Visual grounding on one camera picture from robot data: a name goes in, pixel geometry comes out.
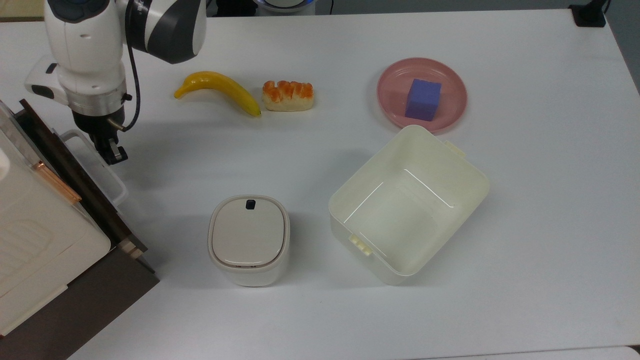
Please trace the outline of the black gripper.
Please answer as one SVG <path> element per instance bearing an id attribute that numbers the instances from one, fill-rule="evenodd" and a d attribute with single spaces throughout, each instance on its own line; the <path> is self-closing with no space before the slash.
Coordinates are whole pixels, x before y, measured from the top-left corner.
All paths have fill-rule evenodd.
<path id="1" fill-rule="evenodd" d="M 103 161 L 109 166 L 126 161 L 129 157 L 123 146 L 119 146 L 118 129 L 109 120 L 117 125 L 123 125 L 125 121 L 125 109 L 121 107 L 115 112 L 101 116 L 71 112 L 78 129 L 88 134 Z"/>

